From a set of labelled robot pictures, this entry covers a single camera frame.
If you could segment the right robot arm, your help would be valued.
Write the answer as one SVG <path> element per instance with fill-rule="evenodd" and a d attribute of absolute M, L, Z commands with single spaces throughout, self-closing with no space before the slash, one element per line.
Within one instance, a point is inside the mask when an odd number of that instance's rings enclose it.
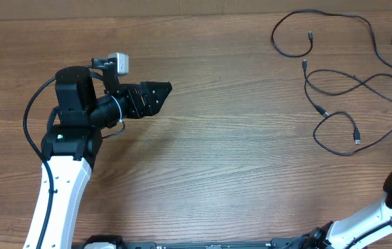
<path fill-rule="evenodd" d="M 352 216 L 315 228 L 300 248 L 365 248 L 392 234 L 392 172 L 379 200 Z"/>

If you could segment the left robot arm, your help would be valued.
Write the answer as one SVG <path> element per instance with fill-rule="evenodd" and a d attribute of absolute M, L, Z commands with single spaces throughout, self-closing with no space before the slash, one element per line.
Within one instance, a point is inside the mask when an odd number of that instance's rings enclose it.
<path fill-rule="evenodd" d="M 120 84 L 110 66 L 70 66 L 49 80 L 58 105 L 41 145 L 41 185 L 25 248 L 70 248 L 80 202 L 105 136 L 102 130 L 156 115 L 170 82 Z"/>

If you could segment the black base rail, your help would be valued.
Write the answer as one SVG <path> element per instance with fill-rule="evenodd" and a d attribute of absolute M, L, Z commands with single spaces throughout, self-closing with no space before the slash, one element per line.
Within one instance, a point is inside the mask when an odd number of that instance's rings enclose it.
<path fill-rule="evenodd" d="M 307 235 L 296 238 L 274 238 L 269 241 L 233 241 L 202 243 L 125 242 L 119 235 L 93 235 L 84 243 L 74 243 L 72 249 L 120 248 L 120 249 L 275 249 L 302 248 Z"/>

